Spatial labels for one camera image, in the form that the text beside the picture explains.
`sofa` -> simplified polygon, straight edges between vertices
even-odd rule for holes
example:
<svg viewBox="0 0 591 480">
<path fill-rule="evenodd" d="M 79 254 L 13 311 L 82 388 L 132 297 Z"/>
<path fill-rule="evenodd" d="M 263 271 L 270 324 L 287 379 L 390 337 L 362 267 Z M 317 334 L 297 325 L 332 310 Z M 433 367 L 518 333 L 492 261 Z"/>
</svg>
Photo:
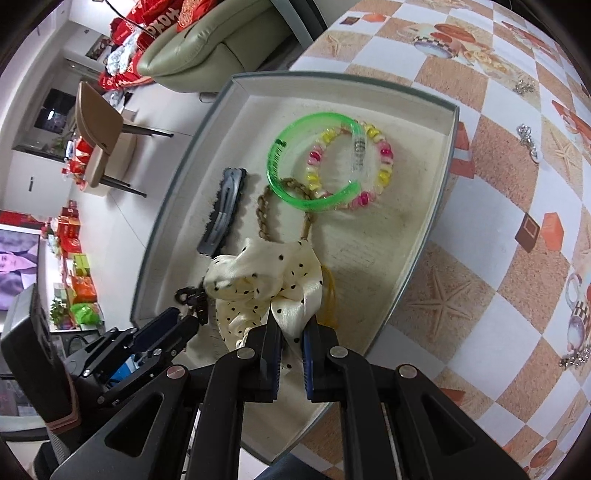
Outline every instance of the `sofa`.
<svg viewBox="0 0 591 480">
<path fill-rule="evenodd" d="M 235 73 L 256 70 L 292 35 L 270 0 L 223 0 L 146 49 L 138 73 L 176 92 L 218 92 Z"/>
</svg>

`chair leg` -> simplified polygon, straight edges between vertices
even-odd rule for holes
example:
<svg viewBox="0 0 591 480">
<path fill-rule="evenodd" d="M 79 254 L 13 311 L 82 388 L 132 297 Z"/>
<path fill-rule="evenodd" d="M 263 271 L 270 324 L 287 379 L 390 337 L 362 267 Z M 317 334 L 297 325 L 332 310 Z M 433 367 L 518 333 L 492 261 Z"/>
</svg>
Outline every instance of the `chair leg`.
<svg viewBox="0 0 591 480">
<path fill-rule="evenodd" d="M 141 197 L 144 197 L 144 198 L 147 197 L 147 195 L 144 192 L 140 192 L 139 190 L 131 189 L 131 188 L 127 187 L 126 185 L 120 184 L 116 181 L 111 181 L 108 178 L 106 179 L 106 178 L 102 177 L 100 182 L 103 185 L 106 185 L 106 186 L 111 187 L 113 189 L 122 190 L 124 192 L 129 192 L 129 193 L 134 193 L 134 194 L 140 195 Z"/>
<path fill-rule="evenodd" d="M 107 179 L 113 183 L 119 183 L 121 185 L 125 185 L 126 187 L 131 187 L 131 185 L 129 183 L 127 183 L 126 181 L 120 180 L 120 179 L 116 179 L 114 177 L 109 177 L 108 175 L 103 175 L 104 179 Z"/>
<path fill-rule="evenodd" d="M 152 128 L 140 127 L 139 125 L 130 125 L 130 124 L 123 124 L 123 128 L 121 131 L 125 134 L 135 134 L 135 135 L 160 135 L 162 137 L 173 137 L 174 134 L 169 134 L 167 132 L 161 132 L 159 130 L 153 130 Z"/>
</svg>

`beaded bracelet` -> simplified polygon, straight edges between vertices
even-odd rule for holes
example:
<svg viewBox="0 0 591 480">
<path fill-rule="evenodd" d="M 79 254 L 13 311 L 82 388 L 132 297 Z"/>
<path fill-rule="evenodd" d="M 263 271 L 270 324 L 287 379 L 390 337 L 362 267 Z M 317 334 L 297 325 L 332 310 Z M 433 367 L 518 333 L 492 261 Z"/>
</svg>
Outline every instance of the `beaded bracelet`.
<svg viewBox="0 0 591 480">
<path fill-rule="evenodd" d="M 378 148 L 380 168 L 373 189 L 364 190 L 349 203 L 339 206 L 339 208 L 343 209 L 356 209 L 358 207 L 369 205 L 376 199 L 377 195 L 380 195 L 384 191 L 384 188 L 388 186 L 392 176 L 392 163 L 394 162 L 392 147 L 386 141 L 382 132 L 375 128 L 375 126 L 366 124 L 365 122 L 359 122 L 359 124 Z M 325 130 L 320 134 L 310 151 L 308 156 L 308 166 L 306 167 L 306 180 L 308 181 L 308 188 L 313 192 L 315 198 L 326 198 L 331 195 L 331 193 L 323 188 L 322 182 L 320 181 L 320 162 L 326 148 L 335 140 L 335 138 L 343 133 L 349 132 L 345 128 L 340 130 L 329 128 Z"/>
</svg>

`orange box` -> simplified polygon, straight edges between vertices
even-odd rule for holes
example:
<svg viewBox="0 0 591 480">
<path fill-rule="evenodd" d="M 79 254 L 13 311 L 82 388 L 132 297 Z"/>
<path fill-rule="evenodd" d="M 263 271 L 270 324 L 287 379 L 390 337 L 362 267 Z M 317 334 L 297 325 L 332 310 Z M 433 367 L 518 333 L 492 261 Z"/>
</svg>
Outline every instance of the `orange box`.
<svg viewBox="0 0 591 480">
<path fill-rule="evenodd" d="M 75 297 L 72 303 L 94 303 L 97 301 L 95 285 L 90 277 L 72 277 Z"/>
<path fill-rule="evenodd" d="M 564 228 L 560 222 L 558 213 L 546 213 L 540 234 L 546 242 L 548 250 L 558 252 L 562 249 L 562 240 L 564 239 Z"/>
</svg>

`starfish print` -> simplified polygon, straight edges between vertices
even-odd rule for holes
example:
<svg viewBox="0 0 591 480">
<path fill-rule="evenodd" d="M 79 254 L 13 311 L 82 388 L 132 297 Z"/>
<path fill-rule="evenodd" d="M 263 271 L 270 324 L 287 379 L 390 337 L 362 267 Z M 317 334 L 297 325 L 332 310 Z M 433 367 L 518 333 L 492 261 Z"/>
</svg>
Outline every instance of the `starfish print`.
<svg viewBox="0 0 591 480">
<path fill-rule="evenodd" d="M 326 41 L 329 43 L 330 46 L 330 52 L 332 53 L 332 56 L 334 58 L 337 57 L 337 55 L 340 52 L 340 48 L 341 48 L 341 43 L 337 38 L 334 38 L 332 35 L 328 34 L 326 36 Z"/>
<path fill-rule="evenodd" d="M 439 274 L 434 267 L 431 269 L 431 277 L 433 279 L 434 298 L 417 300 L 409 303 L 409 306 L 435 312 L 431 331 L 429 332 L 429 338 L 434 342 L 446 316 L 455 315 L 465 320 L 472 320 L 470 312 L 462 309 L 454 302 L 461 293 L 471 288 L 472 282 L 467 281 L 448 293 L 445 291 L 441 279 L 439 279 Z"/>
<path fill-rule="evenodd" d="M 579 167 L 579 165 L 577 165 L 577 163 L 575 162 L 575 160 L 572 157 L 572 148 L 573 148 L 573 144 L 570 142 L 567 142 L 566 145 L 563 145 L 562 142 L 560 142 L 558 140 L 558 138 L 556 137 L 556 135 L 554 134 L 554 132 L 552 131 L 552 129 L 550 129 L 550 134 L 552 135 L 552 139 L 554 140 L 554 143 L 556 143 L 556 149 L 554 150 L 554 153 L 556 153 L 556 155 L 558 156 L 558 158 L 562 161 L 562 163 L 564 164 L 564 168 L 566 170 L 566 174 L 569 177 L 569 180 L 573 180 L 572 174 L 571 174 L 571 166 L 578 168 L 579 170 L 581 169 L 581 167 Z"/>
</svg>

